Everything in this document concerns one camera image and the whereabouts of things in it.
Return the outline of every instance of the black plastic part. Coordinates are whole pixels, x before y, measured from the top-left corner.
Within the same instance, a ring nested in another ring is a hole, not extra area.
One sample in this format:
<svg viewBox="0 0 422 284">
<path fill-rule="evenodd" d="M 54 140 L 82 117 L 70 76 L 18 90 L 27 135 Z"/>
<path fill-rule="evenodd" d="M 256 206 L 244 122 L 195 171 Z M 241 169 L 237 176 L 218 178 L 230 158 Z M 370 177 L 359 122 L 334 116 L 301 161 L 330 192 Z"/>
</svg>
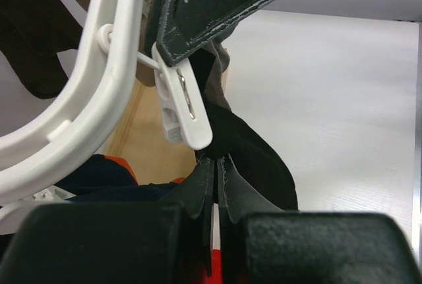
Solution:
<svg viewBox="0 0 422 284">
<path fill-rule="evenodd" d="M 251 213 L 280 213 L 281 209 L 259 194 L 236 170 L 230 156 L 216 162 L 218 212 L 224 283 L 248 283 L 245 238 L 241 220 Z"/>
<path fill-rule="evenodd" d="M 214 162 L 201 159 L 189 177 L 174 188 L 161 202 L 180 202 L 191 218 L 193 228 L 200 237 L 201 260 L 207 276 L 212 275 Z"/>
<path fill-rule="evenodd" d="M 153 0 L 144 43 L 172 66 L 273 0 Z"/>
<path fill-rule="evenodd" d="M 422 283 L 406 238 L 385 215 L 254 214 L 243 231 L 248 283 Z"/>
<path fill-rule="evenodd" d="M 0 283 L 175 283 L 182 225 L 180 204 L 40 206 L 6 252 Z"/>
</svg>

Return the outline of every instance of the white clip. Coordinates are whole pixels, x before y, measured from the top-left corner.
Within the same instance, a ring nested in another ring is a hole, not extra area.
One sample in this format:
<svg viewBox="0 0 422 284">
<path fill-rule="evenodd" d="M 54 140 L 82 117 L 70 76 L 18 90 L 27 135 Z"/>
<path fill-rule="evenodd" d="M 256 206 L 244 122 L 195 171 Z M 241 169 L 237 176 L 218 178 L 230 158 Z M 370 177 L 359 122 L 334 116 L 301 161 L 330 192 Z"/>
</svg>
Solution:
<svg viewBox="0 0 422 284">
<path fill-rule="evenodd" d="M 154 69 L 154 77 L 165 138 L 172 144 L 184 141 L 193 150 L 207 147 L 212 141 L 211 126 L 189 59 L 168 67 L 156 44 L 152 58 L 160 68 Z"/>
</svg>

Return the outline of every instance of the wooden surface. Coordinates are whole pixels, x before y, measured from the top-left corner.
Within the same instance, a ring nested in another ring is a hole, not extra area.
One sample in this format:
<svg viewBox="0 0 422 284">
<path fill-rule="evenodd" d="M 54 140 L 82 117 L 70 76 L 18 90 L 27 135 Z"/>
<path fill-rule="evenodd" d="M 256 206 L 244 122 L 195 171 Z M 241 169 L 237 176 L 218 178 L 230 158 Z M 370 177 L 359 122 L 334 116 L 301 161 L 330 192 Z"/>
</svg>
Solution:
<svg viewBox="0 0 422 284">
<path fill-rule="evenodd" d="M 227 72 L 222 82 L 226 85 Z M 140 185 L 186 177 L 195 167 L 195 153 L 184 143 L 169 144 L 162 130 L 156 88 L 135 82 L 121 122 L 105 144 L 104 154 L 123 157 Z"/>
</svg>

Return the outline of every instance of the orange fabric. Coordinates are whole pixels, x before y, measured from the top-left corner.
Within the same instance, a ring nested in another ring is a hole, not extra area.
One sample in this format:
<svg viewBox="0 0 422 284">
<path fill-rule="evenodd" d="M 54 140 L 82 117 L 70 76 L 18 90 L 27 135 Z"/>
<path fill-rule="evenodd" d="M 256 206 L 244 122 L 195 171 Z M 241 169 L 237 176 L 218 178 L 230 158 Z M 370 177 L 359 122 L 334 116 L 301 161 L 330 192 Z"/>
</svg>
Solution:
<svg viewBox="0 0 422 284">
<path fill-rule="evenodd" d="M 179 178 L 177 178 L 175 180 L 172 180 L 172 182 L 179 184 L 179 183 L 182 183 L 184 180 L 185 180 L 185 177 L 179 177 Z"/>
<path fill-rule="evenodd" d="M 121 165 L 122 167 L 124 167 L 126 170 L 129 171 L 129 173 L 133 176 L 133 179 L 136 181 L 136 175 L 133 173 L 131 166 L 127 163 L 127 161 L 125 159 L 123 159 L 122 157 L 112 157 L 112 156 L 104 156 L 104 157 L 106 159 L 112 160 L 112 161 L 116 162 L 117 164 Z"/>
</svg>

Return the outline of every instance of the gray fabric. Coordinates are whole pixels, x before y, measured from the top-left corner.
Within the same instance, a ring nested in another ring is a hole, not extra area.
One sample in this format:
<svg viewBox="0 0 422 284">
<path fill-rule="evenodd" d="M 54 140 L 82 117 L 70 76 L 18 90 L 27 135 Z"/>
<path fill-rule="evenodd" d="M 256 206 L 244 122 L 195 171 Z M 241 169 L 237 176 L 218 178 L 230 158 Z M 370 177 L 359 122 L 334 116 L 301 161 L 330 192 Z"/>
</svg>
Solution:
<svg viewBox="0 0 422 284">
<path fill-rule="evenodd" d="M 223 86 L 222 86 L 222 74 L 227 70 L 230 62 L 230 57 L 227 51 L 223 48 L 221 43 L 208 42 L 203 49 L 211 52 L 216 56 L 214 65 L 212 66 L 210 77 L 206 82 L 205 86 L 205 96 L 206 99 L 213 104 L 222 106 L 226 109 L 230 109 L 230 105 L 224 96 Z"/>
</svg>

